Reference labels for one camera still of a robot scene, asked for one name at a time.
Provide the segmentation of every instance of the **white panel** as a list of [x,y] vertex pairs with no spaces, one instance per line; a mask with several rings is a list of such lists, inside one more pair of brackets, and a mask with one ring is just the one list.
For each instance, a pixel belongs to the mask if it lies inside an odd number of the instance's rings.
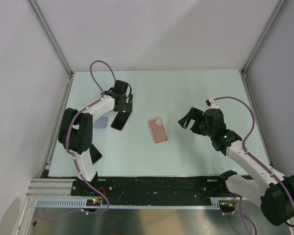
[[294,175],[294,0],[247,72],[274,166]]
[[[95,169],[100,176],[194,176],[219,175],[227,170],[246,172],[233,160],[214,150],[208,137],[184,130],[177,123],[205,100],[232,95],[248,102],[238,70],[117,71],[116,78],[133,88],[133,113],[122,131],[111,128],[116,113],[108,112],[106,129],[93,130],[93,144],[103,155]],[[104,90],[113,85],[110,72],[96,72]],[[89,72],[74,76],[67,107],[80,108],[100,96]],[[218,100],[227,127],[244,137],[251,128],[245,106],[234,100]],[[160,117],[168,141],[154,144],[148,120]],[[257,128],[247,141],[250,149],[268,162]],[[49,176],[74,177],[72,156],[57,142]]]
[[276,3],[38,0],[74,71],[241,68]]
[[66,82],[27,2],[0,0],[0,234],[41,167]]

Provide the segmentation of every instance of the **cable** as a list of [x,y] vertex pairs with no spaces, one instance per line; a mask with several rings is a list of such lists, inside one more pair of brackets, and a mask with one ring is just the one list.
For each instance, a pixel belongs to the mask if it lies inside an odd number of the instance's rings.
[[41,210],[41,208],[39,208],[38,211],[36,212],[36,214],[35,214],[35,216],[34,216],[34,220],[35,220],[35,217],[37,216],[37,217],[38,217],[39,219],[41,219],[41,220],[44,220],[44,221],[48,221],[48,222],[50,222],[50,221],[54,221],[54,220],[60,219],[60,218],[62,218],[62,217],[64,217],[64,216],[66,216],[66,215],[68,215],[68,214],[71,214],[71,213],[74,213],[74,212],[83,212],[83,209],[75,209],[75,210],[71,210],[71,211],[68,211],[68,212],[66,212],[66,213],[63,213],[63,214],[61,214],[61,215],[59,215],[59,216],[56,216],[56,217],[54,217],[54,218],[43,218],[43,217],[41,217],[41,216],[39,215],[40,210]]
[[238,202],[238,201],[237,201],[237,197],[236,197],[236,194],[234,193],[234,194],[233,194],[233,204],[236,205],[237,202]]
[[90,187],[93,191],[95,191],[96,193],[98,193],[100,196],[102,196],[102,197],[104,198],[104,200],[107,202],[107,207],[106,207],[103,211],[90,212],[90,214],[101,214],[101,213],[106,212],[106,211],[109,209],[109,207],[110,207],[110,202],[109,202],[108,198],[107,198],[104,194],[102,194],[99,190],[95,189],[95,188],[94,188],[94,187],[93,187],[93,186],[92,186],[92,185],[91,185],[91,184],[85,179],[85,177],[83,176],[82,172],[80,171],[80,167],[79,167],[78,162],[77,162],[77,160],[76,160],[76,156],[75,156],[75,154],[69,150],[69,140],[70,140],[70,135],[71,135],[71,131],[72,131],[73,124],[74,124],[75,120],[77,119],[77,117],[78,117],[82,112],[84,112],[85,110],[87,110],[87,108],[90,108],[90,107],[94,106],[95,104],[97,104],[99,101],[101,101],[101,100],[103,99],[103,89],[102,89],[102,87],[99,85],[99,83],[96,81],[96,79],[95,79],[95,77],[94,77],[94,75],[93,75],[93,70],[92,70],[92,68],[93,68],[93,65],[94,65],[95,63],[103,63],[103,64],[105,64],[105,65],[109,68],[109,70],[111,71],[114,81],[116,81],[116,78],[115,78],[115,75],[114,75],[114,73],[113,73],[113,70],[111,69],[111,67],[110,67],[106,62],[104,62],[104,61],[102,61],[102,60],[95,60],[94,62],[92,62],[92,63],[90,64],[89,72],[90,72],[90,75],[91,75],[92,79],[94,80],[94,82],[96,83],[96,85],[99,87],[99,89],[100,89],[100,91],[101,91],[101,97],[100,97],[98,100],[96,100],[96,101],[94,101],[93,103],[91,103],[89,106],[86,106],[86,107],[82,108],[80,111],[77,112],[77,114],[74,115],[74,117],[73,117],[73,119],[72,119],[72,121],[71,121],[71,123],[70,123],[70,125],[69,125],[69,129],[68,129],[68,133],[67,133],[67,137],[66,137],[66,141],[65,141],[65,149],[66,149],[67,153],[69,153],[69,154],[71,154],[71,155],[73,156],[73,160],[74,160],[74,164],[75,164],[75,167],[76,167],[76,169],[77,169],[77,172],[79,173],[80,177],[81,177],[82,180],[85,182],[85,184],[86,184],[88,187]]
[[[246,214],[243,214],[243,213],[241,213],[241,212],[237,212],[237,211],[233,211],[233,212],[223,212],[222,210],[219,210],[219,211],[222,213],[222,215],[234,215],[234,214],[240,214],[241,216],[243,216],[245,219],[247,219],[247,220],[252,224],[252,226],[253,226],[253,228],[254,228],[254,230],[255,230],[255,234],[254,234],[254,235],[257,235],[257,234],[258,234],[258,232],[257,232],[257,228],[256,228],[256,225],[255,225],[254,222],[251,220],[251,218],[248,217]],[[246,230],[248,231],[248,233],[249,233],[250,235],[253,235],[253,234],[251,233],[251,231],[250,231],[248,228],[246,228]]]
[[[240,198],[239,206],[240,206],[240,213],[241,213],[242,221],[243,221],[243,224],[244,224],[244,226],[245,226],[247,232],[249,233],[249,235],[252,235],[252,233],[251,233],[251,231],[249,230],[248,225],[247,225],[247,223],[246,223],[246,221],[245,221],[245,219],[244,219],[244,218],[247,217],[247,215],[245,215],[245,214],[243,213],[242,200],[243,200],[243,198],[241,197],[241,198]],[[253,221],[252,221],[251,219],[248,219],[248,220],[252,223],[252,225],[253,225],[253,227],[254,227],[254,229],[255,229],[255,235],[257,235],[257,229],[256,229],[255,224],[253,223]]]
[[[73,119],[72,119],[72,121],[71,121],[71,123],[70,123],[70,125],[69,125],[69,129],[68,129],[68,133],[67,133],[67,137],[66,137],[66,141],[65,141],[65,149],[66,149],[67,153],[69,153],[69,154],[71,154],[71,155],[73,156],[73,160],[74,160],[74,164],[75,164],[76,170],[77,170],[77,172],[79,173],[79,175],[80,175],[80,177],[82,178],[82,180],[85,182],[85,184],[86,184],[88,187],[90,187],[93,191],[95,191],[95,192],[98,193],[100,196],[102,196],[102,197],[104,198],[104,200],[107,202],[107,207],[106,207],[104,210],[102,210],[102,211],[95,211],[95,212],[86,211],[86,215],[88,215],[88,214],[102,214],[102,213],[106,212],[106,211],[109,209],[109,207],[110,207],[110,202],[109,202],[108,198],[105,196],[105,194],[106,194],[105,189],[104,189],[103,187],[101,187],[101,190],[103,191],[103,194],[102,194],[99,190],[95,189],[95,188],[94,188],[94,187],[93,187],[93,186],[92,186],[92,185],[91,185],[91,184],[85,179],[85,177],[83,176],[83,174],[82,174],[81,171],[80,171],[80,167],[79,167],[78,162],[77,162],[77,160],[76,160],[76,156],[75,156],[75,154],[74,154],[73,152],[70,152],[70,150],[69,150],[69,140],[70,140],[70,135],[71,135],[71,131],[72,131],[73,124],[74,124],[75,120],[76,120],[77,117],[78,117],[82,112],[84,112],[87,108],[90,108],[90,107],[94,106],[95,104],[97,104],[99,101],[101,101],[101,100],[103,99],[103,96],[104,96],[104,94],[103,94],[103,89],[102,89],[102,87],[100,86],[100,84],[97,82],[97,80],[95,79],[94,74],[93,74],[93,65],[94,65],[95,63],[103,63],[103,64],[105,64],[105,65],[109,68],[109,70],[111,71],[114,82],[116,81],[116,77],[115,77],[115,75],[114,75],[114,73],[113,73],[113,70],[111,69],[111,67],[110,67],[106,62],[104,62],[104,61],[102,61],[102,60],[95,60],[94,62],[92,62],[92,63],[90,64],[89,72],[90,72],[90,75],[91,75],[93,81],[95,82],[95,84],[98,86],[98,88],[99,88],[100,91],[101,91],[101,97],[100,97],[98,100],[94,101],[94,102],[91,103],[90,105],[84,107],[83,109],[81,109],[80,111],[77,112],[77,114],[73,117]],[[39,215],[39,211],[40,211],[40,209],[39,209],[39,210],[37,211],[37,213],[36,213],[36,215],[37,215],[38,218],[40,218],[41,220],[45,220],[45,221],[54,221],[54,220],[57,220],[57,219],[60,219],[60,218],[62,218],[62,217],[64,217],[64,216],[66,216],[66,215],[68,215],[68,214],[70,214],[70,213],[73,213],[73,212],[84,212],[85,210],[83,210],[83,209],[71,210],[71,211],[68,211],[68,212],[66,212],[66,213],[64,213],[64,214],[61,214],[61,215],[59,215],[59,216],[56,216],[56,217],[54,217],[54,218],[42,218],[42,217]]]
[[[244,149],[244,152],[250,156],[256,163],[258,163],[265,171],[267,171],[280,185],[281,187],[283,188],[283,190],[285,191],[286,195],[288,196],[288,199],[291,203],[291,206],[292,206],[292,209],[293,209],[293,212],[294,212],[294,201],[292,199],[292,196],[290,194],[290,192],[288,191],[288,189],[285,187],[285,185],[282,183],[282,181],[273,173],[273,171],[271,171],[265,164],[263,164],[258,158],[256,158],[253,154],[251,154],[247,147],[246,147],[246,140],[247,138],[251,135],[251,133],[253,132],[254,128],[255,128],[255,116],[254,116],[254,113],[252,112],[251,108],[242,100],[240,99],[237,99],[235,97],[231,97],[231,96],[223,96],[223,97],[218,97],[218,98],[215,98],[214,100],[219,100],[219,99],[233,99],[233,100],[236,100],[240,103],[242,103],[247,109],[248,111],[250,112],[251,114],[251,118],[252,118],[252,126],[251,126],[251,130],[249,131],[249,133],[245,136],[245,138],[243,139],[243,142],[242,142],[242,148]],[[294,228],[294,224],[289,224],[288,222],[285,222],[289,227],[292,227]]]
[[129,98],[129,96],[132,94],[132,87],[131,87],[131,85],[129,85],[129,94],[128,94],[128,96],[126,97],[126,98]]

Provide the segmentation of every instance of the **red component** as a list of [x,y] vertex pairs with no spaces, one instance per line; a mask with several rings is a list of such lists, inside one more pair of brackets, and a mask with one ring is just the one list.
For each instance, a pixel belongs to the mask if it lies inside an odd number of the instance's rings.
[[103,188],[103,186],[99,187],[98,189],[100,189],[103,192],[103,195],[106,195],[106,190]]

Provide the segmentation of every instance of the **white wall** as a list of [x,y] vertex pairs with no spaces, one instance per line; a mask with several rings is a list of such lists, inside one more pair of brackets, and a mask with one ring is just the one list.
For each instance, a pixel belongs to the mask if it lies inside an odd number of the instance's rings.
[[38,0],[74,71],[242,68],[278,0]]
[[274,166],[294,174],[294,0],[247,71]]
[[26,0],[0,0],[0,234],[41,167],[67,79]]

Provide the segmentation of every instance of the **smartphone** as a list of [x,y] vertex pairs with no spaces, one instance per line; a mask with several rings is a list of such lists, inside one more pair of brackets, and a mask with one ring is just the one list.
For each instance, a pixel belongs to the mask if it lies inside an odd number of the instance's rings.
[[160,118],[154,118],[148,121],[150,132],[153,138],[153,141],[158,143],[163,143],[168,141],[168,136],[163,126],[162,120]]
[[118,113],[116,118],[113,120],[111,127],[121,131],[130,115],[131,113]]

